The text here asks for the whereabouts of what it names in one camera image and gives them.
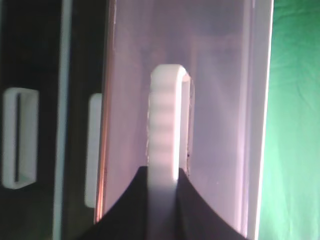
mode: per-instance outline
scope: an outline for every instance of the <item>vertical white stripe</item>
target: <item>vertical white stripe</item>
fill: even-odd
[[[265,83],[265,100],[264,100],[264,112],[263,112],[263,130],[262,130],[262,144],[261,144],[261,160],[259,169],[259,185],[258,185],[258,197],[257,197],[257,209],[255,218],[255,231],[254,240],[259,238],[259,227],[260,227],[260,212],[261,212],[261,201],[262,201],[262,186],[263,186],[263,175],[264,175],[264,164],[265,164],[265,141],[266,141],[266,123],[267,123],[267,111],[268,111],[268,96],[269,96],[269,76],[270,76],[270,60],[271,60],[271,42],[272,42],[272,29],[274,19],[274,0],[271,0],[270,9],[270,25],[269,25],[269,43],[268,43],[268,59],[267,59],[267,72],[266,72],[266,83]]]
[[[178,80],[175,85],[175,113],[174,113],[174,142],[173,142],[173,180],[178,181],[179,177],[179,156],[180,156],[180,128],[181,128],[181,109],[182,109],[182,82],[187,71],[180,67]]]
[[[71,44],[72,0],[62,0],[60,58],[58,82],[58,112],[56,131],[56,162],[54,179],[52,239],[61,239],[62,202],[64,188],[65,145],[67,132],[69,62]]]
[[[236,160],[236,178],[235,178],[235,211],[234,225],[235,229],[247,236],[248,228],[248,188],[249,177],[246,171],[248,167],[248,152],[246,137],[248,117],[248,89],[249,89],[249,64],[250,64],[250,45],[251,45],[251,18],[252,18],[252,0],[245,0],[243,7],[242,23],[242,53],[241,53],[241,86],[239,99],[239,120],[237,136],[237,160]]]

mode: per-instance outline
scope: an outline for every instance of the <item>clear plastic panel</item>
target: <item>clear plastic panel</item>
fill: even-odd
[[[107,151],[102,150],[101,157],[106,160],[106,180],[101,178],[100,184],[106,187],[98,191],[105,196],[104,211],[137,169],[148,164],[152,71],[160,64],[180,64],[195,89],[190,181],[214,211],[247,235],[258,204],[272,6],[271,0],[258,2],[254,10],[251,0],[116,1],[109,21],[113,44],[107,49]],[[252,47],[252,40],[258,44]],[[255,182],[252,193],[250,181]],[[250,201],[255,202],[253,210]],[[248,219],[248,212],[254,217]]]

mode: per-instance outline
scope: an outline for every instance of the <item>white plastic handle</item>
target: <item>white plastic handle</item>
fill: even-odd
[[[95,93],[89,101],[86,170],[85,170],[85,194],[84,203],[89,208],[96,206],[100,126],[101,126],[102,94]]]
[[[17,123],[19,95],[20,121]],[[37,180],[38,105],[39,93],[36,90],[12,87],[4,92],[2,185],[6,188],[20,189]],[[17,126],[19,126],[18,144]],[[19,157],[18,181],[15,179],[17,157]]]
[[[148,111],[147,238],[172,232],[179,166],[187,169],[191,79],[178,64],[151,74]]]

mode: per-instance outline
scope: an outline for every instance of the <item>green backdrop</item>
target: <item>green backdrop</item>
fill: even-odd
[[[320,239],[320,0],[274,0],[259,240]]]

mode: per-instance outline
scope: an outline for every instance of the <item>ridged white handle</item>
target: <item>ridged white handle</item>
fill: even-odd
[[[17,123],[19,95],[20,121]],[[4,92],[2,185],[8,189],[20,189],[37,180],[38,105],[39,93],[36,90],[12,87]],[[18,181],[15,180],[17,157],[19,157]]]
[[[148,239],[174,227],[179,166],[187,169],[190,85],[190,76],[178,64],[159,65],[151,74],[147,129]]]

